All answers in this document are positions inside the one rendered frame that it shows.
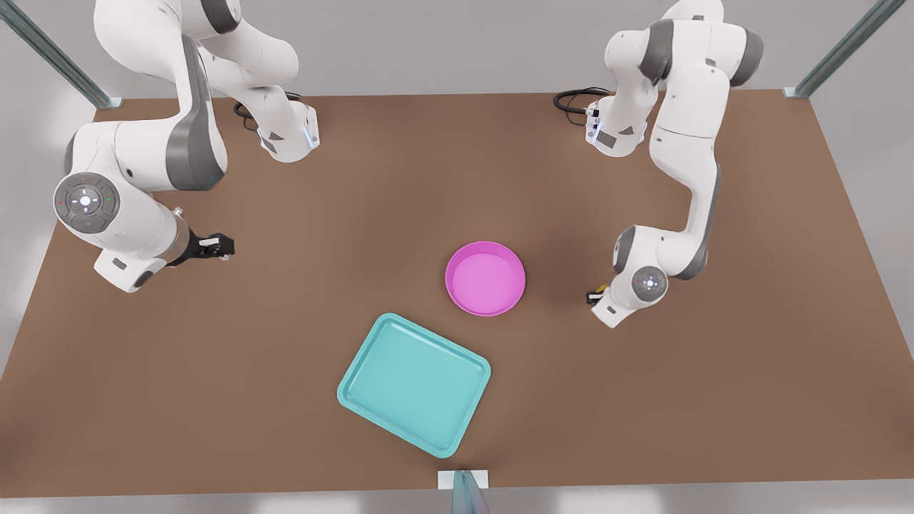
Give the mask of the pink round plate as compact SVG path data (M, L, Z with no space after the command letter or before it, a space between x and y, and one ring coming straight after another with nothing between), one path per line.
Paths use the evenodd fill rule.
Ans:
M444 274L451 300L467 313L490 318L512 309L526 288L526 270L511 250L494 241L474 241L455 251Z

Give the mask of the teal rectangular tray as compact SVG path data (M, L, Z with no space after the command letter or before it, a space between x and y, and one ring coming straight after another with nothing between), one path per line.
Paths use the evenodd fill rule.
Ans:
M363 419L445 459L461 444L491 376L486 358L397 313L383 313L336 396Z

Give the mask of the silver frame post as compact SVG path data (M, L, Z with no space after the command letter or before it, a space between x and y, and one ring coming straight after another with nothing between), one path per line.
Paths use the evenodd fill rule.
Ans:
M489 488L488 470L440 470L437 472L438 489L450 489L451 514L490 514L483 497Z
M877 0L842 39L793 87L783 88L787 99L809 99L908 0Z
M13 0L0 0L0 19L86 100L91 102L94 108L117 109L121 107L123 99L111 97L102 91L95 81L92 81L89 75L82 71Z

